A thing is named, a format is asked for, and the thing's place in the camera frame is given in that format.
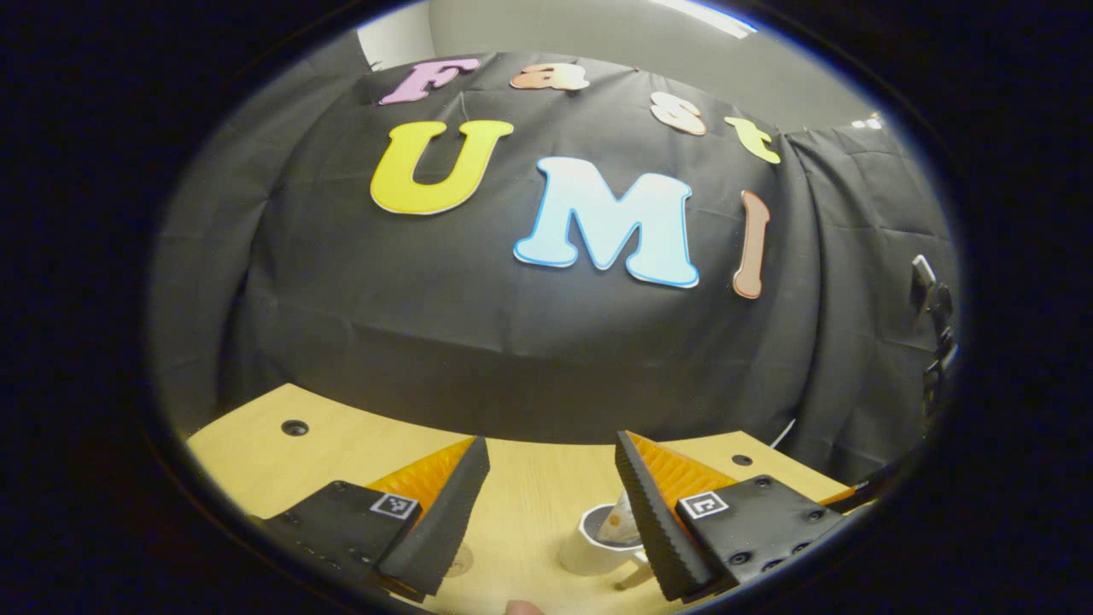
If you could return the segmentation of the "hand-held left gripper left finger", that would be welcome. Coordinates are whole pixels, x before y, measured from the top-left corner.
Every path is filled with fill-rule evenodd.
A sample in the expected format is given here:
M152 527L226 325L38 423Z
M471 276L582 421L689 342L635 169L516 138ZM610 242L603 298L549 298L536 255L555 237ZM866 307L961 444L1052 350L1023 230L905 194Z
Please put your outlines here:
M467 437L366 486L333 480L260 525L340 583L425 599L453 567L487 472L487 440Z

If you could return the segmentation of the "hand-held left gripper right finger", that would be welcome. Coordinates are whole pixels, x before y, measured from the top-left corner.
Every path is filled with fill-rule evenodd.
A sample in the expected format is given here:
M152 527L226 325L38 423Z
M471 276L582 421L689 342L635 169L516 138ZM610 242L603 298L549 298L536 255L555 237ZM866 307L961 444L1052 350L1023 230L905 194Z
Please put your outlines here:
M618 431L614 463L666 600L747 584L845 520L780 478L733 478L635 431Z

